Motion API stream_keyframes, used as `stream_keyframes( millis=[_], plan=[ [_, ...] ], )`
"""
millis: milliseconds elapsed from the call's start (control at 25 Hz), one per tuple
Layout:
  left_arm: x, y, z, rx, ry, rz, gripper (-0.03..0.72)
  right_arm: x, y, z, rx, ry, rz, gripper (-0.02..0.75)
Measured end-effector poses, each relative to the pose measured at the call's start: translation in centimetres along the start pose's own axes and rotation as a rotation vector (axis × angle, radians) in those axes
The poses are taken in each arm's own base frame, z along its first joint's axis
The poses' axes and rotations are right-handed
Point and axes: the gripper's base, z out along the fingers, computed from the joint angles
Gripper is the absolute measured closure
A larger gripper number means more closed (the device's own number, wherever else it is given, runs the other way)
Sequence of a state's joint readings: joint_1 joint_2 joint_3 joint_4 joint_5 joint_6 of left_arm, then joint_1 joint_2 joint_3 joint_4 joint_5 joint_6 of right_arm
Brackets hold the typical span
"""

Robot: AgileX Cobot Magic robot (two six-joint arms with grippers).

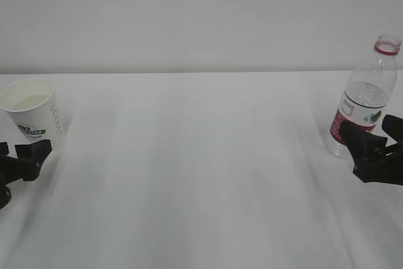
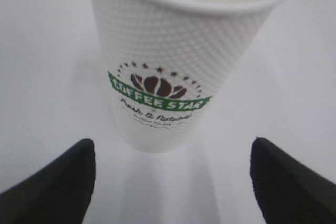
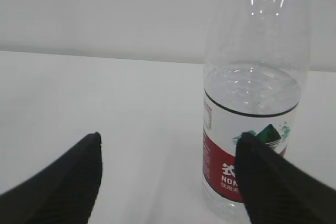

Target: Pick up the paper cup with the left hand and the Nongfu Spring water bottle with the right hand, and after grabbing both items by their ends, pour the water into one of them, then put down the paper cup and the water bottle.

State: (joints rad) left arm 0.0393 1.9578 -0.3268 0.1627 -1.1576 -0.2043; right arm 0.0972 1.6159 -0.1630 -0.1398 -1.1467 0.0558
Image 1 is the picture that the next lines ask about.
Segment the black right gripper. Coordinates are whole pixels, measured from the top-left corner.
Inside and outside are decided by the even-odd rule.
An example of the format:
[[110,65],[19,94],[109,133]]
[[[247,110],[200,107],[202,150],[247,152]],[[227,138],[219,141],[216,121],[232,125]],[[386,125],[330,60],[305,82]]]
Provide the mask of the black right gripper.
[[403,119],[385,115],[382,130],[398,143],[386,147],[386,137],[373,135],[349,121],[341,124],[339,136],[355,164],[353,174],[362,182],[402,186]]

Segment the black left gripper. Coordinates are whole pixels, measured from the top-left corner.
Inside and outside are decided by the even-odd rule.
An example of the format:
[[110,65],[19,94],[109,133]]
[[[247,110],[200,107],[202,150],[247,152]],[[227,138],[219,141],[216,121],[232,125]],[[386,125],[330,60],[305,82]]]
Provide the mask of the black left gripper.
[[7,142],[0,143],[1,155],[1,209],[11,200],[12,194],[8,184],[22,179],[34,181],[40,175],[43,163],[52,152],[49,139],[43,139],[32,144],[15,145],[17,159],[7,156]]

